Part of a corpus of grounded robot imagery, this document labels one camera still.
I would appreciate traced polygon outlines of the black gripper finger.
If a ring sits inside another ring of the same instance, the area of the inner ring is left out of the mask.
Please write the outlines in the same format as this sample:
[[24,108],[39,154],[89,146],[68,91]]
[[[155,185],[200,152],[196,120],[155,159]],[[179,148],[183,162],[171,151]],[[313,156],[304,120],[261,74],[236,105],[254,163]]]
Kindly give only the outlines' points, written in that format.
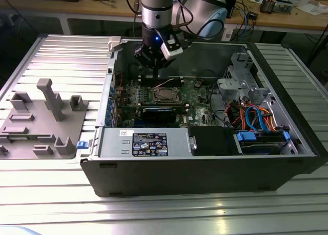
[[164,68],[167,65],[167,60],[163,55],[156,57],[156,78],[158,78],[158,72],[160,69]]
[[153,78],[156,78],[156,56],[151,47],[138,47],[134,51],[134,57],[144,66],[152,70]]

